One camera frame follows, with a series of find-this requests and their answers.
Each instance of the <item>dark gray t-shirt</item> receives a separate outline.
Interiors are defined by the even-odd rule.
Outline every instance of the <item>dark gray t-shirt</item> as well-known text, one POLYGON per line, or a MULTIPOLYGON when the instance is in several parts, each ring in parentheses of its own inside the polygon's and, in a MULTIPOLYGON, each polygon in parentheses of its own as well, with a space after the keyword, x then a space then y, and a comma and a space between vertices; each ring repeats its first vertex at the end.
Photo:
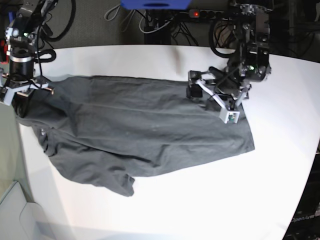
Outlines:
POLYGON ((255 149, 241 107, 238 124, 186 98, 186 82, 70 77, 36 90, 18 121, 33 127, 65 178, 132 196, 133 177, 149 177, 255 149))

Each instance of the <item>cloth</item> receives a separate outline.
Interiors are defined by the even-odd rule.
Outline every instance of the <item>cloth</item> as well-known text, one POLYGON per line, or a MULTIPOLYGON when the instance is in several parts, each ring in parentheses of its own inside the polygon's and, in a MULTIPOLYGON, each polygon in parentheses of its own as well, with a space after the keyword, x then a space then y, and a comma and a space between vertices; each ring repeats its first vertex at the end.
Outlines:
POLYGON ((134 194, 150 177, 255 149, 242 107, 238 124, 186 98, 186 82, 71 77, 36 90, 19 123, 33 127, 65 178, 134 194))

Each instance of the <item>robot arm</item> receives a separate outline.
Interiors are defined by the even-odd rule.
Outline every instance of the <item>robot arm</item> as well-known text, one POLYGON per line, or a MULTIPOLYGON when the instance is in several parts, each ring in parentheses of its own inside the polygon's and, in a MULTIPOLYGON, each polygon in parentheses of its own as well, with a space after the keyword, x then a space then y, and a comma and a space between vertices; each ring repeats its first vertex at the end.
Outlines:
POLYGON ((237 123, 238 107, 248 97, 251 82, 261 82, 271 73, 269 63, 269 15, 272 0, 235 0, 234 9, 221 15, 210 26, 209 42, 212 51, 227 58, 225 72, 210 67, 206 72, 190 71, 187 97, 202 98, 203 91, 221 107, 220 118, 224 123, 237 123), (233 33, 237 38, 234 53, 219 52, 213 41, 215 27, 222 19, 233 21, 233 33), (203 75, 214 79, 204 80, 203 75))
POLYGON ((49 63, 56 59, 54 50, 39 51, 38 41, 45 29, 46 15, 58 0, 25 0, 6 30, 9 73, 0 75, 0 103, 10 106, 16 94, 28 97, 32 91, 47 89, 49 80, 34 77, 35 63, 49 63), (50 58, 41 59, 43 55, 50 58))

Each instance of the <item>white table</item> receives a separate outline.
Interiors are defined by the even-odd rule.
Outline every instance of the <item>white table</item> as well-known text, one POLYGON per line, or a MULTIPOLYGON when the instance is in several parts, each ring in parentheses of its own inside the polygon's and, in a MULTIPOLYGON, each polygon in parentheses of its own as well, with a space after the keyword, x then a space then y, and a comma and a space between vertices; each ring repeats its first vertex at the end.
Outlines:
MULTIPOLYGON (((21 126, 31 190, 57 239, 281 240, 320 138, 320 65, 274 55, 270 64, 272 75, 243 103, 255 151, 137 177, 133 197, 64 179, 21 126)), ((187 81, 189 70, 225 65, 204 47, 122 45, 59 49, 43 72, 187 81)))

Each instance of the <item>blue box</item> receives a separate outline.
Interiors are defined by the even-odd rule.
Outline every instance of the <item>blue box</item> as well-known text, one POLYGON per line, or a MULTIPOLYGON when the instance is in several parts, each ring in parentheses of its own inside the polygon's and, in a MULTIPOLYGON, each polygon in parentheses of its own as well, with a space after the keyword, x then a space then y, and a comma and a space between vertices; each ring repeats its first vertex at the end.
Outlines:
POLYGON ((126 9, 187 9, 191 0, 122 0, 126 9))

